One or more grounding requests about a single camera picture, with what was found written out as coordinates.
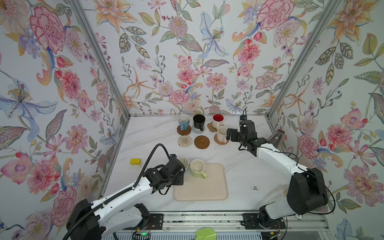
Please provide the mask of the round woven rattan coaster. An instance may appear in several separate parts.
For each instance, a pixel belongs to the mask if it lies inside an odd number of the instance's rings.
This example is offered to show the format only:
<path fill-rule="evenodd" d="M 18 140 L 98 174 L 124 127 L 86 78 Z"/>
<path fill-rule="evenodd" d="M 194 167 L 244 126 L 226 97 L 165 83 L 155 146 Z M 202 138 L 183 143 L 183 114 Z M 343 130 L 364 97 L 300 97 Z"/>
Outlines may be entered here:
<path fill-rule="evenodd" d="M 228 142 L 220 142 L 220 141 L 218 140 L 218 136 L 217 136 L 217 135 L 214 136 L 214 141 L 215 141 L 218 145 L 227 145 L 227 144 L 228 144 Z"/>

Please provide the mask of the round wooden coaster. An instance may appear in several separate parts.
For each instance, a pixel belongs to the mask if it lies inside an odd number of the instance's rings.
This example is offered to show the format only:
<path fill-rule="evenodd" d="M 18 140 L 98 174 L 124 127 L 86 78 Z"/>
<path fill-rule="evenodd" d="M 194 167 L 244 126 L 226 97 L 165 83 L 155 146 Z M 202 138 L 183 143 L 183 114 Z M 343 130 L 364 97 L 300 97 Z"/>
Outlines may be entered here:
<path fill-rule="evenodd" d="M 191 133 L 191 131 L 192 131 L 191 126 L 188 126 L 188 128 L 184 131 L 181 130 L 180 126 L 177 127 L 177 133 L 181 136 L 187 136 Z"/>

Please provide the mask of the ridged brown wooden coaster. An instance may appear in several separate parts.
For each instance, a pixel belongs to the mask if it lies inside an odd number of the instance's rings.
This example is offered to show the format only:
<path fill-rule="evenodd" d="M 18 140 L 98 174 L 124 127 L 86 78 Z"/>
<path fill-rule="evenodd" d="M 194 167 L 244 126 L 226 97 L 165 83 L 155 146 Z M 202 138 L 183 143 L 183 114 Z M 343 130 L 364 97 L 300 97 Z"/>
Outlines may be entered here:
<path fill-rule="evenodd" d="M 210 140 L 206 136 L 198 136 L 194 140 L 194 144 L 198 149 L 207 149 L 210 145 Z"/>

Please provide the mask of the black mug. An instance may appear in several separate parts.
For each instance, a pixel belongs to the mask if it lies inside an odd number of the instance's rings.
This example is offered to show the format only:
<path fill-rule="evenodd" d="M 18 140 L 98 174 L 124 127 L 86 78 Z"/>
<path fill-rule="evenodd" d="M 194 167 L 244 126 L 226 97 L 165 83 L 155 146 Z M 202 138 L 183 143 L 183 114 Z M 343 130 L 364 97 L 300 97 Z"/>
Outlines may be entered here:
<path fill-rule="evenodd" d="M 194 115 L 193 117 L 194 127 L 197 129 L 203 130 L 203 127 L 205 126 L 205 121 L 206 118 L 204 115 L 198 114 Z"/>

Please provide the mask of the multicolour stitched round coaster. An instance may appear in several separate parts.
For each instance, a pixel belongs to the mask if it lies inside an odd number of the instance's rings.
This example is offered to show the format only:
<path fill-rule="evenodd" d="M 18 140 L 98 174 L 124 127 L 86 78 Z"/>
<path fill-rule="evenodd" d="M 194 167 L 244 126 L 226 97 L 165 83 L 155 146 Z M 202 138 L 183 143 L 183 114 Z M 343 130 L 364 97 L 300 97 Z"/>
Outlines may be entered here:
<path fill-rule="evenodd" d="M 190 136 L 180 136 L 178 138 L 178 145 L 181 148 L 188 148 L 192 145 L 192 143 L 193 143 L 193 140 Z"/>

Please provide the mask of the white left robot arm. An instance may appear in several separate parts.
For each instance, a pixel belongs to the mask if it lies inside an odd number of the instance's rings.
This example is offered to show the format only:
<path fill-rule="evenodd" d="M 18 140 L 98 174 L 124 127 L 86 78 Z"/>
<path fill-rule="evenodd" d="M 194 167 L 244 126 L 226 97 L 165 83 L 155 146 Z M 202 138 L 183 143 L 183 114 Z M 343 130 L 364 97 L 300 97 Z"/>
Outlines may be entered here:
<path fill-rule="evenodd" d="M 100 240 L 120 230 L 137 232 L 151 224 L 151 214 L 141 200 L 184 181 L 184 164 L 171 155 L 166 165 L 147 169 L 137 180 L 105 198 L 80 201 L 67 222 L 65 240 Z"/>

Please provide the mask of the cream mug green handle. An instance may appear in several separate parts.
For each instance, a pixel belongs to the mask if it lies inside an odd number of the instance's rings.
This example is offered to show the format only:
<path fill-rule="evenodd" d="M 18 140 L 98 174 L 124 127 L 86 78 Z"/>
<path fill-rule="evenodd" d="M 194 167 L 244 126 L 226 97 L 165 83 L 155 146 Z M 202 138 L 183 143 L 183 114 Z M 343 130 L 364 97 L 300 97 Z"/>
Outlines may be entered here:
<path fill-rule="evenodd" d="M 193 160 L 190 164 L 190 170 L 191 170 L 192 176 L 195 178 L 206 179 L 207 175 L 204 172 L 205 167 L 206 167 L 206 165 L 202 160 L 200 160 L 200 159 Z"/>

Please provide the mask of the flower-shaped cork coaster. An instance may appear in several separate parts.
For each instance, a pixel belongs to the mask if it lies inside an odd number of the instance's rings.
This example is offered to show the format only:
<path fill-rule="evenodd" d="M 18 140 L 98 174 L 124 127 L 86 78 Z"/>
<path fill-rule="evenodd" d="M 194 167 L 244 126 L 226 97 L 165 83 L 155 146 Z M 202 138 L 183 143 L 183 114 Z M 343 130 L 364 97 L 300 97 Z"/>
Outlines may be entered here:
<path fill-rule="evenodd" d="M 210 130 L 210 132 L 216 132 L 217 131 L 217 129 L 213 127 L 212 123 L 208 123 L 207 128 Z"/>

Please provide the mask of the cream mug pink handle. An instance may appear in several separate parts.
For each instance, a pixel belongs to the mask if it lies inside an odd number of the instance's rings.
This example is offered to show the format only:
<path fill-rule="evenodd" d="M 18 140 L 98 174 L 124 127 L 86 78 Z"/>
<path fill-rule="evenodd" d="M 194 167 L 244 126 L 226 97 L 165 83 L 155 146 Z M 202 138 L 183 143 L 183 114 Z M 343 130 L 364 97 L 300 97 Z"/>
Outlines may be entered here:
<path fill-rule="evenodd" d="M 217 129 L 217 136 L 218 136 L 218 140 L 220 142 L 227 142 L 227 130 L 228 130 L 228 127 L 226 126 L 220 126 L 218 129 Z"/>

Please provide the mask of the blue mug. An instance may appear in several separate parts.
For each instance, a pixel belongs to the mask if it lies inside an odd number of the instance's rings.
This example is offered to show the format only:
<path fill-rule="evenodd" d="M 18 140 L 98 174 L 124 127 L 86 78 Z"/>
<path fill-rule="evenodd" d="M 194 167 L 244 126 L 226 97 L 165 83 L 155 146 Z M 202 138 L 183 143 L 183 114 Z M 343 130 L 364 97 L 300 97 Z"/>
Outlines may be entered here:
<path fill-rule="evenodd" d="M 186 131 L 190 126 L 190 116 L 187 114 L 181 114 L 178 117 L 179 127 L 181 131 Z"/>
<path fill-rule="evenodd" d="M 189 170 L 189 166 L 190 166 L 190 162 L 189 160 L 186 158 L 186 157 L 178 157 L 178 160 L 183 163 L 184 165 L 184 168 L 185 168 L 185 173 L 188 172 Z"/>

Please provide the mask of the grey-blue woven round coaster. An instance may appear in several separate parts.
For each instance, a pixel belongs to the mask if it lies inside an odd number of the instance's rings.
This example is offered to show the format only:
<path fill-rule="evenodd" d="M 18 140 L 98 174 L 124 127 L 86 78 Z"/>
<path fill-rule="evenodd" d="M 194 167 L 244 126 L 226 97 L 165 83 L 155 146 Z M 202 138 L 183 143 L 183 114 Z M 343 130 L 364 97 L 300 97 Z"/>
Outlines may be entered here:
<path fill-rule="evenodd" d="M 202 133 L 205 132 L 205 130 L 206 130 L 206 127 L 205 127 L 205 126 L 203 127 L 203 130 L 201 130 L 201 129 L 197 129 L 197 128 L 195 128 L 194 126 L 192 126 L 192 131 L 193 131 L 195 134 L 202 134 Z"/>

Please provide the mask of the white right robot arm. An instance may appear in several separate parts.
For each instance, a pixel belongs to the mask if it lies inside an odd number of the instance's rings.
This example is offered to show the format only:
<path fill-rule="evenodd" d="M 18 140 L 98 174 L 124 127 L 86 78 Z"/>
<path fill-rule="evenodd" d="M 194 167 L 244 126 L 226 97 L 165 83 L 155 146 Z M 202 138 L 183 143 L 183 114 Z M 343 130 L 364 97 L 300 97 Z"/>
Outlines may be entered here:
<path fill-rule="evenodd" d="M 271 141 L 259 138 L 253 121 L 241 120 L 240 129 L 228 129 L 226 139 L 240 143 L 240 151 L 246 150 L 267 162 L 290 181 L 285 197 L 259 209 L 256 223 L 261 227 L 271 228 L 284 217 L 304 215 L 328 204 L 322 171 L 300 165 L 289 157 L 290 153 L 281 152 Z"/>

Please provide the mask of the red and white mug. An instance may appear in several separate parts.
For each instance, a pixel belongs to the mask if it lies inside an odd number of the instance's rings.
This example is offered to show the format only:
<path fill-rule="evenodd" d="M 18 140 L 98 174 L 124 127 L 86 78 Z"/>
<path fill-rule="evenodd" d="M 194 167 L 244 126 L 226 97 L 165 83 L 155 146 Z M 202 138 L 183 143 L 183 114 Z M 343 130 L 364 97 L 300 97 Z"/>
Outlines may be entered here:
<path fill-rule="evenodd" d="M 223 122 L 224 122 L 224 116 L 221 114 L 215 114 L 213 116 L 211 125 L 213 128 L 215 128 L 217 130 L 220 126 L 223 125 Z"/>

